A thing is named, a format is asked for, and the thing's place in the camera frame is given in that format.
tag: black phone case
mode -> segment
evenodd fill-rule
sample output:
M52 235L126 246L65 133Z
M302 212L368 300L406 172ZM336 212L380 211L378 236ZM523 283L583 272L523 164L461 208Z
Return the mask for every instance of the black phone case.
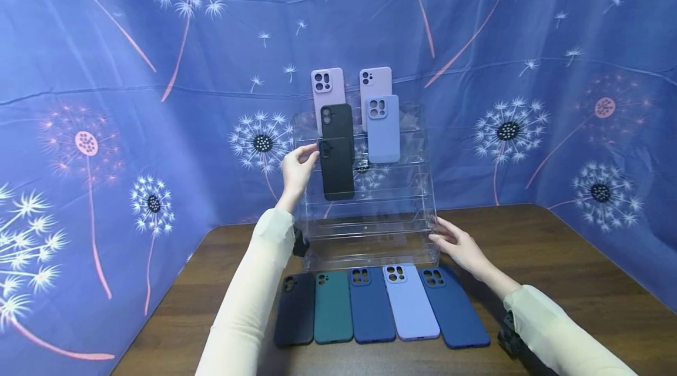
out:
M313 341L313 331L315 276L311 273L291 274L282 279L273 342L279 348L308 345Z
M325 123L325 110L329 111L330 123ZM349 104L328 105L320 109L322 114L322 137L346 137L350 142L350 157L355 159L355 139L353 137L353 109Z
M325 137L318 145L322 171L324 198L329 202L349 200L355 197L353 158L350 140L346 137Z

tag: acrylic shelf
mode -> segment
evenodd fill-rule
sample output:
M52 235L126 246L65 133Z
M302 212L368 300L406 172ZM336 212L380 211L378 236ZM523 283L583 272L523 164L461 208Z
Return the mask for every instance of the acrylic shelf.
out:
M297 226L310 241L304 269L437 264L440 252L428 239L436 210L420 110L418 103L400 105L401 159L374 165L368 161L360 109L353 108L355 197L327 201L320 166L312 171L297 214ZM294 145L318 141L315 113L297 114Z

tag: light purple phone case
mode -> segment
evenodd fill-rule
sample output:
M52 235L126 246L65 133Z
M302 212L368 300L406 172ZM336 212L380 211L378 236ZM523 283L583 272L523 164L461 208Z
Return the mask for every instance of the light purple phone case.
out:
M369 132L367 146L369 162L397 163L400 161L400 98L396 95L368 97L365 102Z
M393 95L393 71L383 68L368 68L360 70L360 109L362 110L362 131L367 131L368 119L364 101L368 97Z
M317 90L315 79L316 74L328 73L330 75L330 88L323 87L322 91ZM320 110L324 106L339 105L346 102L346 83L343 81L342 68L318 69L310 73L311 86L313 87L313 102L315 102L315 118L317 121L317 133L322 136L322 121Z
M388 268L401 266L404 279L393 282ZM440 336L440 326L428 301L428 295L413 264L383 266L385 287L393 309L397 335L403 341L431 340Z

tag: sheer sleeve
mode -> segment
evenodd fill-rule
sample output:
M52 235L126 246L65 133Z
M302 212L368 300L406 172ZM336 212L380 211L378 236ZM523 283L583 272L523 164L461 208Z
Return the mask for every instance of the sheer sleeve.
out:
M196 375L256 375L277 284L293 247L294 217L266 211L223 297Z
M522 286L503 304L512 311L515 332L558 375L636 375L537 288Z

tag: dark blue phone case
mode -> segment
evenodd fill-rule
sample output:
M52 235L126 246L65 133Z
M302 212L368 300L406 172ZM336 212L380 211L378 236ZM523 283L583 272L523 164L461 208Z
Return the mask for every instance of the dark blue phone case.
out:
M421 269L418 274L444 343L451 349L489 346L489 333L453 271L432 267Z
M394 341L395 320L381 268L354 268L348 271L348 278L357 344Z

